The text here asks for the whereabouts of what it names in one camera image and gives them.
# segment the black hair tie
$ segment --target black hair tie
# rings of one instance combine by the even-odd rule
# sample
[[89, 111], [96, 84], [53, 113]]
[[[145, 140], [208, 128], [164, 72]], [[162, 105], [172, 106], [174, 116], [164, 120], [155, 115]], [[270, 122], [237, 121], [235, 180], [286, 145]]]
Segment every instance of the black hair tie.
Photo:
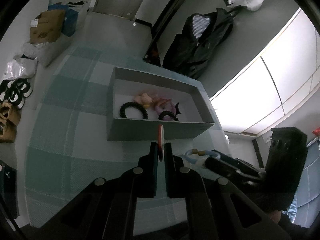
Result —
[[161, 114], [159, 114], [159, 120], [162, 121], [166, 115], [170, 116], [174, 121], [179, 122], [177, 116], [170, 111], [163, 111]]
[[137, 102], [126, 102], [126, 103], [124, 103], [120, 108], [120, 117], [127, 118], [127, 116], [125, 115], [125, 110], [128, 107], [134, 107], [134, 108], [140, 110], [142, 115], [143, 115], [143, 119], [148, 119], [147, 111], [144, 109], [143, 105], [140, 105]]

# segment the white box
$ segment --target white box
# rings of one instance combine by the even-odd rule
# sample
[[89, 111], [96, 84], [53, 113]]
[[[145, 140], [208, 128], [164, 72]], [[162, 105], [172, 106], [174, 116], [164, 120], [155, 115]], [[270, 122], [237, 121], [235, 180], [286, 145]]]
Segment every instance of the white box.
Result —
[[[142, 119], [142, 114], [135, 108], [126, 109], [128, 118], [120, 117], [120, 107], [124, 103], [148, 91], [156, 92], [161, 98], [172, 99], [174, 104], [179, 103], [179, 122], [159, 121], [152, 107], [147, 109], [147, 120]], [[195, 138], [214, 125], [197, 87], [151, 73], [115, 67], [107, 100], [108, 105], [112, 104], [112, 112], [107, 117], [110, 141], [157, 140], [160, 123], [164, 126], [167, 140]]]

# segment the screw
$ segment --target screw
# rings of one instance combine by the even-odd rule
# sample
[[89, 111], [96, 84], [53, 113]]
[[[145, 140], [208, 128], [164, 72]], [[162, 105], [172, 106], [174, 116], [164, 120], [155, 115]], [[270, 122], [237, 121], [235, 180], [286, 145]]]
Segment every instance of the screw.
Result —
[[134, 174], [141, 174], [141, 173], [143, 173], [143, 169], [140, 168], [140, 167], [135, 167], [135, 168], [133, 169], [133, 173], [134, 173]]
[[103, 178], [97, 178], [95, 181], [94, 181], [94, 184], [96, 186], [101, 186], [104, 184], [104, 179]]
[[187, 167], [181, 167], [181, 168], [179, 169], [179, 171], [180, 171], [181, 173], [188, 173], [188, 172], [190, 171], [190, 169], [187, 168]]
[[218, 183], [219, 183], [220, 185], [227, 185], [227, 184], [228, 184], [228, 180], [225, 179], [225, 178], [219, 178], [219, 179], [218, 179]]

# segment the black mount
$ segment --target black mount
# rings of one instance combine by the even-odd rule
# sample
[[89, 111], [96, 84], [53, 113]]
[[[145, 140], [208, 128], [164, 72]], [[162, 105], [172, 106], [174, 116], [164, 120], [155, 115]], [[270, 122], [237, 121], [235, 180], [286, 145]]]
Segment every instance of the black mount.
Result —
[[[95, 179], [34, 239], [132, 239], [137, 198], [156, 195], [157, 151], [151, 142], [136, 168], [117, 179]], [[189, 239], [290, 239], [230, 181], [203, 179], [184, 167], [170, 143], [164, 145], [164, 162], [168, 197], [186, 200]]]

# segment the checkered blanket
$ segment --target checkered blanket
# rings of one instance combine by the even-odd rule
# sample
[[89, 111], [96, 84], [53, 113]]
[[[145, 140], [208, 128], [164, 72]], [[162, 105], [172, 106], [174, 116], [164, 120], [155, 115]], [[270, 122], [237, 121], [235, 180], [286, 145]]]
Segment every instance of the checkered blanket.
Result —
[[[114, 66], [136, 69], [197, 86], [216, 124], [210, 132], [224, 137], [202, 84], [169, 70], [125, 57], [115, 50], [77, 48], [67, 55], [37, 108], [28, 144], [26, 201], [30, 223], [40, 227], [97, 177], [119, 177], [148, 154], [149, 141], [107, 141], [109, 80]], [[210, 141], [210, 133], [204, 141]], [[192, 149], [194, 140], [173, 140], [175, 154]], [[134, 233], [165, 228], [187, 219], [185, 202], [166, 197], [164, 164], [159, 163], [157, 195], [138, 199]]]

